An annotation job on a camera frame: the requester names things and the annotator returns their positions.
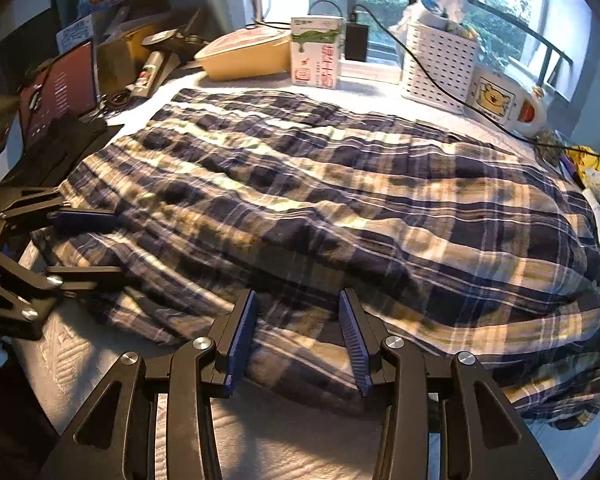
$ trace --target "white mattress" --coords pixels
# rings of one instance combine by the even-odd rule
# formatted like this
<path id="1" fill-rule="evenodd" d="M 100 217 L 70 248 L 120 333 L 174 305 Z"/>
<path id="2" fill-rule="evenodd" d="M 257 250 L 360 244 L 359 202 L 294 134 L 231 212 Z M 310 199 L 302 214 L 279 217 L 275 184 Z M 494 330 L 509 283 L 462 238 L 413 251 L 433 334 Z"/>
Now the white mattress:
<path id="1" fill-rule="evenodd" d="M 506 145 L 520 155 L 531 149 L 477 123 L 400 97 L 395 85 L 343 80 L 339 91 L 290 86 L 287 78 L 267 78 L 249 86 L 213 85 L 199 73 L 172 80 L 141 106 L 128 110 L 111 124 L 125 124 L 118 136 L 145 126 L 180 88 L 209 91 L 241 88 L 279 88 L 302 92 L 357 112 L 375 111 L 423 120 Z M 21 263 L 43 270 L 30 246 Z M 113 361 L 128 350 L 145 358 L 170 352 L 143 338 L 94 322 L 85 309 L 67 300 L 49 317 L 40 341 L 14 341 L 22 367 L 40 405 L 59 432 L 74 416 Z M 156 478 L 166 479 L 166 402 L 160 396 L 156 431 Z M 356 420 L 307 408 L 243 381 L 229 400 L 212 401 L 218 455 L 224 480 L 276 479 L 353 480 L 371 478 L 382 420 Z M 600 414 L 584 428 L 557 431 L 530 425 L 560 480 L 580 480 L 600 454 Z M 430 437 L 429 478 L 439 478 L 439 436 Z"/>

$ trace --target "blue plaid fabric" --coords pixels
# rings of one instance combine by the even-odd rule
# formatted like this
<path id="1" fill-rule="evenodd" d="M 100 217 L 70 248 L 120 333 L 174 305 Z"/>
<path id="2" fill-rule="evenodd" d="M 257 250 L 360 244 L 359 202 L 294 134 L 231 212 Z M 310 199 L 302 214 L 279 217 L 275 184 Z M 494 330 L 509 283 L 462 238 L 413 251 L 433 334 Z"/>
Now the blue plaid fabric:
<path id="1" fill-rule="evenodd" d="M 246 375 L 361 413 L 337 294 L 424 351 L 480 357 L 523 416 L 600 410 L 600 247 L 579 190 L 497 146 L 280 91 L 183 90 L 61 186 L 113 208 L 110 234 L 34 234 L 64 265 L 115 265 L 142 291 L 102 320 L 160 343 L 208 328 L 241 288 L 260 317 Z"/>

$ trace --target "milk carton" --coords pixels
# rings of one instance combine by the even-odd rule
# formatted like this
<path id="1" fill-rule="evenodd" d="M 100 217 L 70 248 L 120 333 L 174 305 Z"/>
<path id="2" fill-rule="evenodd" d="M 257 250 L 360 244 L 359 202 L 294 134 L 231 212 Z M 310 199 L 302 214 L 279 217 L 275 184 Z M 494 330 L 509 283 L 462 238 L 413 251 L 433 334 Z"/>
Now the milk carton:
<path id="1" fill-rule="evenodd" d="M 291 18 L 291 79 L 294 84 L 335 88 L 344 46 L 344 19 Z"/>

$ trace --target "yellow bag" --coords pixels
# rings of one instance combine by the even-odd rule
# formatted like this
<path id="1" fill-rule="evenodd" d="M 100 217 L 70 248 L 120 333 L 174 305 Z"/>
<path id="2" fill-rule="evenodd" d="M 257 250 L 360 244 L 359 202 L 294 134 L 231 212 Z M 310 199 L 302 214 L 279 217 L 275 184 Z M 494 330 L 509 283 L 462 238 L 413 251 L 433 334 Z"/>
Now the yellow bag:
<path id="1" fill-rule="evenodd" d="M 600 154 L 595 152 L 589 146 L 573 146 L 572 148 L 565 148 L 564 151 L 575 164 L 578 176 L 582 183 L 588 187 L 589 179 L 585 174 L 585 170 L 600 171 Z"/>

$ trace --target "silver screw head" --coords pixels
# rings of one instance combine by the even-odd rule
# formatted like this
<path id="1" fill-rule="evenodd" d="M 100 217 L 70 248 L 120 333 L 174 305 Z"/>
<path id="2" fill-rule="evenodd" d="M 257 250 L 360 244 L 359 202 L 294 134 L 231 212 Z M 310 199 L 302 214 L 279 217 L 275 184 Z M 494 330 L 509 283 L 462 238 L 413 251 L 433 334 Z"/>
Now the silver screw head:
<path id="1" fill-rule="evenodd" d="M 193 345 L 193 348 L 205 350 L 211 346 L 211 339 L 208 337 L 197 337 L 191 342 L 191 344 Z"/>
<path id="2" fill-rule="evenodd" d="M 463 365 L 471 366 L 475 363 L 475 355 L 471 352 L 460 352 L 458 354 L 458 361 L 460 361 Z"/>
<path id="3" fill-rule="evenodd" d="M 138 361 L 138 354 L 135 352 L 126 352 L 120 357 L 120 362 L 127 366 L 134 364 L 136 361 Z"/>
<path id="4" fill-rule="evenodd" d="M 402 348 L 404 346 L 404 339 L 397 335 L 391 335 L 384 340 L 389 348 Z"/>
<path id="5" fill-rule="evenodd" d="M 28 319 L 29 321 L 33 321 L 34 319 L 38 318 L 38 313 L 32 308 L 23 308 L 22 315 L 25 319 Z"/>
<path id="6" fill-rule="evenodd" d="M 46 280 L 51 283 L 52 285 L 55 286 L 60 286 L 62 285 L 62 278 L 60 276 L 56 276 L 55 274 L 52 274 L 50 276 L 46 277 Z"/>

